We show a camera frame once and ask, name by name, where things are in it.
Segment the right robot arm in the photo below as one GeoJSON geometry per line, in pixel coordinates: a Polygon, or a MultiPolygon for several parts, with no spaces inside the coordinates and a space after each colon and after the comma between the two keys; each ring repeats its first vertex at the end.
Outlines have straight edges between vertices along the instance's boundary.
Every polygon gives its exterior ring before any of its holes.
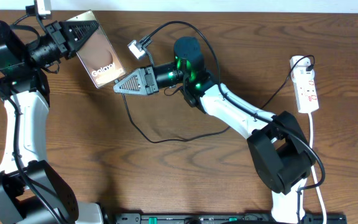
{"type": "Polygon", "coordinates": [[[116,82],[114,92],[147,96],[181,84],[180,91],[192,108],[220,119],[246,139],[255,170],[272,191],[272,218],[303,223],[303,191],[316,154],[296,118],[286,111],[275,115],[258,109],[233,94],[206,69],[196,38],[179,38],[173,52],[172,62],[135,69],[116,82]]]}

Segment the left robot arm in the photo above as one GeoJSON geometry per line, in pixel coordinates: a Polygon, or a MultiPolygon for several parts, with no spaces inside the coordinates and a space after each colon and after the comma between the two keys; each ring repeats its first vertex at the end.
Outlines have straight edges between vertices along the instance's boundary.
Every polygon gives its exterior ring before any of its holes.
{"type": "Polygon", "coordinates": [[[31,26],[0,21],[0,98],[7,113],[6,146],[0,163],[0,222],[106,223],[98,203],[77,201],[47,160],[47,74],[72,58],[98,30],[90,21],[53,22],[44,35],[23,43],[17,30],[31,26]]]}

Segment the Galaxy S25 Ultra smartphone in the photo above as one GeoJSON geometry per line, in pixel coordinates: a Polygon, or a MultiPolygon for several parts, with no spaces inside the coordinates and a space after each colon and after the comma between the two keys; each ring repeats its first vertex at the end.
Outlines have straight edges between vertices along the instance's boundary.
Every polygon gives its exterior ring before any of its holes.
{"type": "Polygon", "coordinates": [[[92,10],[72,17],[68,21],[97,21],[99,24],[98,29],[77,52],[96,88],[101,88],[126,74],[124,66],[92,10]]]}

